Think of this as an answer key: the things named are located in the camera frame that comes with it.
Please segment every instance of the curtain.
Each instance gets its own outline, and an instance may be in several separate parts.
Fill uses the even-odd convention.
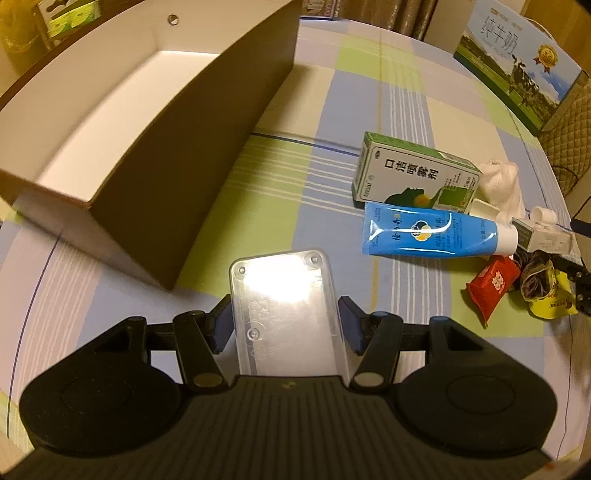
[[[338,16],[422,40],[437,0],[341,0]]]

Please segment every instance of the toothpaste tube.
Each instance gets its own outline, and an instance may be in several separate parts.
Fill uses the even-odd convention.
[[[411,257],[508,257],[517,249],[517,229],[445,210],[365,203],[362,252]]]

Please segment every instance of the quilted cushion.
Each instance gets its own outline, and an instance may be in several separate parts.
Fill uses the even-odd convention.
[[[566,195],[591,167],[591,82],[556,126],[539,137],[562,194]]]

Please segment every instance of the white tissue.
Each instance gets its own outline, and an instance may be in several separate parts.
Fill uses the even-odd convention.
[[[480,188],[488,203],[505,212],[509,218],[525,218],[517,165],[492,158],[476,166],[482,172]]]

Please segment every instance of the mouth spray box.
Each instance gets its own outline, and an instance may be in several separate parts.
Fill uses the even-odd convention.
[[[353,200],[465,213],[481,175],[464,158],[365,132]]]

